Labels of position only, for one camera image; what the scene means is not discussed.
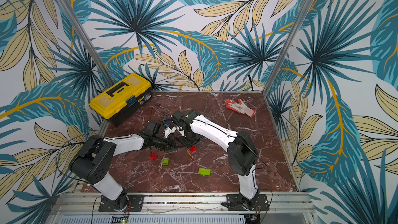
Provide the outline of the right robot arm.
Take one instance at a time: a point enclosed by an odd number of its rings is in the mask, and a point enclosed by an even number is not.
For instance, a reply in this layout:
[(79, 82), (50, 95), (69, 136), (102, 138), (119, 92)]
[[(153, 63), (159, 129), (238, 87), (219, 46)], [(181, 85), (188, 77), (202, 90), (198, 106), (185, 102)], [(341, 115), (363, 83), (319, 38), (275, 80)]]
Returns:
[(180, 132), (180, 143), (191, 148), (202, 138), (220, 146), (228, 155), (231, 169), (238, 175), (239, 194), (246, 200), (253, 200), (259, 194), (255, 178), (258, 152), (251, 136), (245, 132), (236, 132), (208, 120), (204, 115), (191, 110), (184, 114), (180, 111), (172, 115), (172, 122)]

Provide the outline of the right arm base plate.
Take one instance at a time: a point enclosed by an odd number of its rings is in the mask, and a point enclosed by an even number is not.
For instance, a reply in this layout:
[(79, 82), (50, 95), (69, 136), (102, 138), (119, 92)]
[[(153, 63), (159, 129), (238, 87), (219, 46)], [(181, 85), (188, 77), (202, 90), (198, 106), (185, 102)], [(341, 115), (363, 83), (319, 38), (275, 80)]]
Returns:
[(248, 200), (241, 194), (228, 194), (225, 202), (221, 203), (228, 211), (268, 211), (269, 201), (264, 194), (256, 195), (253, 199)]

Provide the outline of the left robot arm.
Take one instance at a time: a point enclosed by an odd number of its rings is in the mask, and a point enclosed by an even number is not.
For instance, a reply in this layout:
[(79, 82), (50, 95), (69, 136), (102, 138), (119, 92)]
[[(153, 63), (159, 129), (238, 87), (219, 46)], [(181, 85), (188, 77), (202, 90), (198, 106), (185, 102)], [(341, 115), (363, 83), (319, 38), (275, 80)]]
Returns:
[(116, 138), (92, 135), (70, 162), (69, 170), (86, 180), (106, 200), (124, 204), (126, 202), (124, 189), (108, 172), (112, 159), (122, 153), (151, 147), (162, 151), (175, 149), (176, 141), (170, 135), (177, 131), (177, 128), (166, 127), (164, 134), (160, 135), (162, 127), (164, 127), (162, 123), (150, 121), (146, 129), (139, 134)]

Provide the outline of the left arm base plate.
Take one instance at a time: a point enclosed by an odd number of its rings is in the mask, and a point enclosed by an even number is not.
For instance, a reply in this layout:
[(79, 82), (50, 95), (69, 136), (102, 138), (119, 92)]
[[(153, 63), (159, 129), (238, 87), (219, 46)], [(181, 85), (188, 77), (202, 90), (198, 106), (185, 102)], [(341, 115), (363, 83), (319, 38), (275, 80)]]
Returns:
[(144, 203), (144, 195), (121, 195), (116, 200), (101, 196), (99, 212), (140, 212)]

